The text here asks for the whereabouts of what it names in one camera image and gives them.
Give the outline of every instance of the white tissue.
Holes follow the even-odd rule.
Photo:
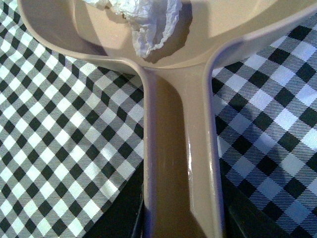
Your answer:
[[[99,9],[111,3],[116,14],[124,14],[132,30],[137,56],[146,58],[162,48],[173,34],[182,8],[181,0],[84,0]]]

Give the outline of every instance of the glossy plastic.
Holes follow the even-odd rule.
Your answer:
[[[316,0],[184,0],[175,34],[147,60],[127,22],[80,0],[18,0],[33,36],[62,54],[144,86],[145,237],[220,238],[223,205],[210,74],[317,11]]]

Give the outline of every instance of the tablecloth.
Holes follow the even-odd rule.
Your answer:
[[[317,237],[317,15],[213,71],[222,173],[296,238]]]
[[[0,234],[82,237],[143,159],[143,89],[58,54],[0,4]],[[317,237],[317,15],[213,71],[221,172],[293,237]]]
[[[51,51],[0,5],[0,232],[82,237],[143,159],[140,78]]]

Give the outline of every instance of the dustpan pan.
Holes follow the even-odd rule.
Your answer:
[[[80,0],[18,0],[33,36],[62,54],[144,86],[145,237],[225,236],[210,74],[317,11],[315,0],[184,0],[165,46],[135,55],[125,19]]]

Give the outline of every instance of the plastic dustpan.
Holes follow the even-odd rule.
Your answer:
[[[317,12],[316,0],[184,0],[165,46],[143,60],[111,9],[18,0],[33,36],[144,86],[145,237],[225,236],[210,74],[263,49]]]

